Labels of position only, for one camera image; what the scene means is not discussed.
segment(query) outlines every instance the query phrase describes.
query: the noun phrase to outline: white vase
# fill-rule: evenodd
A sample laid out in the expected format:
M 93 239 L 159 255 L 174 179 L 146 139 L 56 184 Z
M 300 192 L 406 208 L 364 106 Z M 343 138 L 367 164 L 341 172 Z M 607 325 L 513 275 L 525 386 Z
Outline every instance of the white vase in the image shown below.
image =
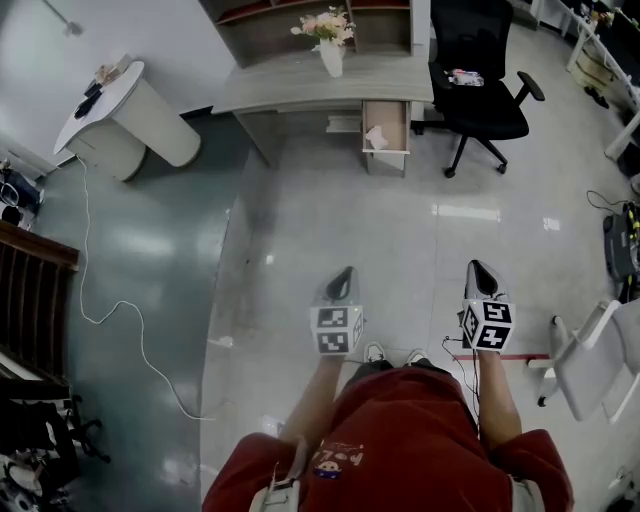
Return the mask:
M 342 48 L 326 39 L 320 40 L 320 57 L 329 74 L 337 78 L 342 76 Z

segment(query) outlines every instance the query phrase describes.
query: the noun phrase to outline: chair armrest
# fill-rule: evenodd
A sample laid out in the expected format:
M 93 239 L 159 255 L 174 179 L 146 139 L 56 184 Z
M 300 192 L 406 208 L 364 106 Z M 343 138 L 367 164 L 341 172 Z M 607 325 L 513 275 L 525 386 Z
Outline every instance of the chair armrest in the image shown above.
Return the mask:
M 533 78 L 524 71 L 518 71 L 518 77 L 522 80 L 522 89 L 520 89 L 520 92 L 516 96 L 516 103 L 518 105 L 522 103 L 522 100 L 524 100 L 529 93 L 531 93 L 531 96 L 533 96 L 533 99 L 536 101 L 544 101 L 544 93 Z
M 449 90 L 452 88 L 444 69 L 437 62 L 429 62 L 429 73 L 431 74 L 431 83 L 435 84 L 439 89 Z
M 585 350 L 589 350 L 596 344 L 604 327 L 611 319 L 611 315 L 613 315 L 614 311 L 619 307 L 620 303 L 617 300 L 612 300 L 608 304 L 600 302 L 582 327 L 574 333 L 575 338 L 582 344 Z
M 629 387 L 629 389 L 627 390 L 627 393 L 626 393 L 625 397 L 622 399 L 622 402 L 620 402 L 620 405 L 618 406 L 618 408 L 612 414 L 609 414 L 609 411 L 607 411 L 607 408 L 604 407 L 604 403 L 603 403 L 604 413 L 605 413 L 605 416 L 607 417 L 607 421 L 609 422 L 610 425 L 612 425 L 616 421 L 618 421 L 618 419 L 622 415 L 622 412 L 624 411 L 625 407 L 629 403 L 629 400 L 631 400 L 631 397 L 633 396 L 633 393 L 635 392 L 636 388 L 638 387 L 638 383 L 640 383 L 640 374 L 637 374 L 637 375 L 634 376 L 633 382 L 632 382 L 631 386 Z

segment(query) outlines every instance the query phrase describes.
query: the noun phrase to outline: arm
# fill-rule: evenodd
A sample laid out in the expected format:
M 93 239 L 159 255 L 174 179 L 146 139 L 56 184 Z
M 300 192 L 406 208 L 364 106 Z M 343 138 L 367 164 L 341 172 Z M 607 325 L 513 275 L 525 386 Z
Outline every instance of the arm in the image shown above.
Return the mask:
M 331 424 L 333 399 L 344 357 L 325 356 L 307 384 L 298 404 L 282 427 L 279 439 L 296 445 L 298 438 L 307 442 L 309 453 L 320 445 Z
M 516 103 L 520 105 L 522 101 L 527 97 L 527 94 L 531 93 L 533 99 L 536 101 L 544 101 L 544 93 L 542 89 L 538 87 L 538 84 L 535 82 L 533 78 L 531 78 L 524 71 L 518 71 L 518 77 L 522 80 L 522 88 L 518 95 L 516 96 Z
M 487 450 L 522 434 L 500 354 L 478 351 L 480 359 L 480 440 Z
M 256 492 L 285 477 L 302 436 L 313 453 L 326 435 L 332 419 L 333 399 L 344 357 L 322 357 L 298 405 L 284 424 L 279 439 L 250 434 L 229 457 L 202 505 L 205 512 L 249 510 Z
M 511 475 L 513 502 L 528 503 L 532 510 L 573 510 L 571 483 L 548 432 L 522 433 L 500 354 L 479 351 L 479 357 L 480 440 L 491 462 Z

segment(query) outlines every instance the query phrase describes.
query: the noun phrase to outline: floor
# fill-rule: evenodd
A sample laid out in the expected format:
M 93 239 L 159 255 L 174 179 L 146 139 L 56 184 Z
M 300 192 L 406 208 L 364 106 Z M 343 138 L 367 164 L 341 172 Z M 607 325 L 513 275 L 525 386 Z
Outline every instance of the floor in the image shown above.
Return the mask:
M 359 272 L 363 342 L 381 342 L 396 364 L 424 348 L 458 378 L 442 340 L 460 334 L 456 312 L 469 260 L 491 264 L 510 287 L 518 307 L 514 354 L 548 352 L 553 314 L 577 327 L 611 294 L 604 214 L 585 193 L 630 195 L 603 153 L 619 122 L 565 71 L 570 52 L 551 32 L 512 27 L 505 81 L 515 93 L 516 71 L 526 70 L 547 101 L 525 100 L 528 137 L 496 144 L 510 161 L 504 176 L 470 142 L 458 175 L 446 180 L 441 169 L 458 140 L 447 132 L 412 137 L 405 179 L 368 176 L 354 151 L 357 138 L 289 140 L 262 193 L 233 346 L 207 348 L 202 412 L 218 421 L 201 425 L 202 496 L 240 437 L 268 430 L 291 411 L 317 359 L 308 305 L 316 286 L 345 265 Z M 261 162 L 252 154 L 247 165 Z M 450 347 L 462 353 L 456 342 Z M 577 423 L 561 395 L 536 406 L 538 376 L 524 362 L 505 366 L 525 428 L 548 429 L 558 446 L 576 510 L 600 510 L 618 468 L 640 459 L 640 394 L 613 427 L 600 412 Z M 355 368 L 345 364 L 342 379 Z M 470 370 L 466 364 L 467 378 Z
M 204 146 L 187 169 L 149 154 L 128 184 L 89 170 L 84 306 L 99 319 L 118 300 L 137 304 L 147 357 L 197 414 L 214 279 L 249 140 L 232 118 L 193 126 Z M 82 167 L 75 162 L 48 178 L 35 230 L 82 248 L 85 215 Z M 70 487 L 73 508 L 198 510 L 198 422 L 180 412 L 167 384 L 144 364 L 134 310 L 122 307 L 100 326 L 81 317 L 80 278 L 67 305 L 67 375 L 84 399 L 84 415 L 102 420 L 97 444 L 112 462 L 82 459 L 83 476 Z

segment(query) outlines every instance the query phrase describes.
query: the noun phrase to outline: wire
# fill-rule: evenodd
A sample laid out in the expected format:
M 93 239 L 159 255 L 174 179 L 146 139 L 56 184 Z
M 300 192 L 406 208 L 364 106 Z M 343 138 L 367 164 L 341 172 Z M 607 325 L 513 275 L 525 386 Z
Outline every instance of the wire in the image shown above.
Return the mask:
M 612 203 L 606 197 L 604 197 L 600 192 L 596 192 L 595 190 L 587 190 L 587 201 L 589 201 L 589 204 L 591 206 L 593 206 L 594 208 L 597 208 L 598 210 L 609 210 L 613 214 L 615 214 L 616 212 L 614 210 L 612 210 L 611 208 L 608 208 L 607 206 L 598 206 L 596 204 L 593 204 L 593 202 L 591 201 L 591 198 L 589 197 L 589 194 L 597 195 L 600 199 L 602 199 L 609 206 L 617 206 L 619 204 L 628 203 L 629 202 L 627 199 L 622 199 L 620 201 L 616 201 L 615 203 Z
M 478 372 L 476 370 L 476 351 L 473 351 L 473 373 L 474 373 L 474 387 L 469 386 L 469 383 L 467 382 L 467 374 L 464 371 L 464 366 L 462 366 L 462 363 L 460 362 L 460 360 L 454 356 L 451 351 L 447 348 L 446 343 L 447 341 L 462 341 L 459 339 L 452 339 L 449 338 L 449 336 L 445 336 L 444 339 L 442 340 L 442 348 L 445 349 L 445 351 L 447 352 L 447 354 L 449 354 L 451 356 L 451 358 L 458 363 L 458 366 L 460 366 L 460 369 L 462 370 L 462 379 L 464 380 L 464 385 L 467 386 L 467 389 L 469 391 L 471 391 L 471 394 L 473 396 L 472 399 L 472 403 L 471 405 L 473 406 L 473 412 L 476 414 L 476 418 L 478 417 L 478 408 L 480 407 L 480 395 L 478 394 Z
M 84 271 L 82 273 L 82 281 L 80 282 L 80 313 L 82 313 L 82 316 L 84 317 L 85 320 L 88 320 L 89 322 L 91 322 L 94 325 L 101 325 L 107 318 L 109 318 L 111 315 L 113 315 L 113 313 L 115 313 L 116 309 L 118 309 L 118 307 L 120 307 L 120 305 L 122 305 L 122 304 L 124 304 L 126 306 L 130 306 L 133 309 L 135 309 L 136 313 L 138 313 L 138 316 L 140 317 L 140 352 L 142 352 L 142 358 L 144 359 L 144 362 L 147 364 L 147 366 L 149 368 L 151 368 L 154 372 L 156 372 L 158 375 L 160 375 L 160 377 L 162 377 L 164 379 L 164 381 L 167 383 L 167 385 L 171 389 L 171 392 L 173 393 L 173 396 L 176 399 L 178 407 L 180 407 L 180 410 L 182 411 L 182 413 L 187 418 L 190 418 L 192 420 L 200 420 L 200 421 L 216 421 L 217 418 L 209 418 L 209 417 L 206 417 L 206 416 L 202 416 L 202 417 L 194 416 L 193 414 L 188 413 L 185 410 L 184 406 L 182 405 L 182 401 L 180 400 L 180 397 L 178 396 L 178 393 L 176 392 L 176 389 L 173 387 L 173 384 L 171 383 L 169 378 L 149 362 L 149 360 L 147 359 L 147 355 L 144 353 L 144 317 L 142 316 L 142 312 L 140 311 L 140 308 L 138 308 L 138 306 L 136 306 L 135 304 L 133 304 L 132 302 L 129 302 L 127 300 L 119 300 L 111 308 L 111 311 L 109 311 L 100 320 L 94 320 L 93 318 L 88 317 L 86 315 L 86 313 L 84 312 L 84 302 L 82 300 L 82 297 L 83 297 L 83 293 L 84 293 L 83 292 L 83 290 L 84 290 L 84 280 L 87 277 L 87 270 L 89 269 L 89 232 L 91 231 L 91 214 L 89 213 L 89 189 L 87 188 L 87 164 L 84 163 L 82 158 L 80 158 L 80 157 L 77 157 L 77 158 L 78 158 L 78 161 L 82 164 L 82 167 L 84 167 L 84 176 L 83 176 L 83 179 L 84 179 L 84 195 L 86 197 L 86 206 L 87 206 L 87 232 L 86 232 L 86 234 L 84 236 L 84 253 L 85 253 L 86 261 L 85 261 L 85 265 L 84 265 Z

